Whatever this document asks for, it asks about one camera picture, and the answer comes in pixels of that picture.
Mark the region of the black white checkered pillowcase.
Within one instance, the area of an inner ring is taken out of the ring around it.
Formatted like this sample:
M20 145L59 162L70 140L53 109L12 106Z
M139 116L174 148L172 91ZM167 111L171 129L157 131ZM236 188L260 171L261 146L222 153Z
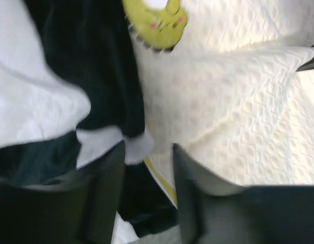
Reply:
M178 224L144 158L137 62L120 1L0 1L0 178L42 185L125 144L110 243Z

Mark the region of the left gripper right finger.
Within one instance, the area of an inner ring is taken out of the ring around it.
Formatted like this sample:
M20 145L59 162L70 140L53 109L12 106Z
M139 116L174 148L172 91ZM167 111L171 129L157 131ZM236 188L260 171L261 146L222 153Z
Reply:
M173 145L183 243L314 243L314 186L239 186Z

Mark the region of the cream yellow pillow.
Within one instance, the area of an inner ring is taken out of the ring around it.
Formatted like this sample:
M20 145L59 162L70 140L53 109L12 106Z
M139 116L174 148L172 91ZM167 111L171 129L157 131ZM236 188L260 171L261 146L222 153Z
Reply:
M238 185L314 185L314 1L123 1L154 148Z

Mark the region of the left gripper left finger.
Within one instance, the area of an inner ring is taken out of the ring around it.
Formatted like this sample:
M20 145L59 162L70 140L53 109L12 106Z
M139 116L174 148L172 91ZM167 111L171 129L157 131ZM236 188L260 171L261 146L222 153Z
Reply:
M125 144L42 185L0 178L0 243L110 243Z

